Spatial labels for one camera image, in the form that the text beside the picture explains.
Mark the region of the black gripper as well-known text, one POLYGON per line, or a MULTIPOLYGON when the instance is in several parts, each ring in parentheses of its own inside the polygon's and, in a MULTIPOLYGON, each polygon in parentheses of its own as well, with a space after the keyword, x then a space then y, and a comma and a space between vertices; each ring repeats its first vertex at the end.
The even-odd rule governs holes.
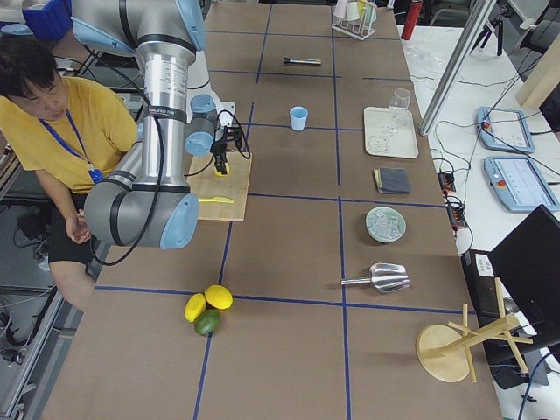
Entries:
POLYGON ((210 151, 214 157, 214 173, 228 173, 228 161, 224 160, 221 163, 221 160, 226 156, 228 143, 233 143, 238 151, 242 148, 241 127, 224 127, 221 137, 213 142, 210 151))

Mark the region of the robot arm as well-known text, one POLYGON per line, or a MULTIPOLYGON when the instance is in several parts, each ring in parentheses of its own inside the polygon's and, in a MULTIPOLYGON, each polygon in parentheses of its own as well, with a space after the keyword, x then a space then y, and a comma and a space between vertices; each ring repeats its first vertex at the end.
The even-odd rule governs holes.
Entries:
POLYGON ((86 222, 108 244, 182 249, 199 217, 184 155, 214 151, 231 123, 210 85, 200 4, 75 1, 72 20, 84 46, 135 58, 144 80, 142 140, 87 195, 86 222))

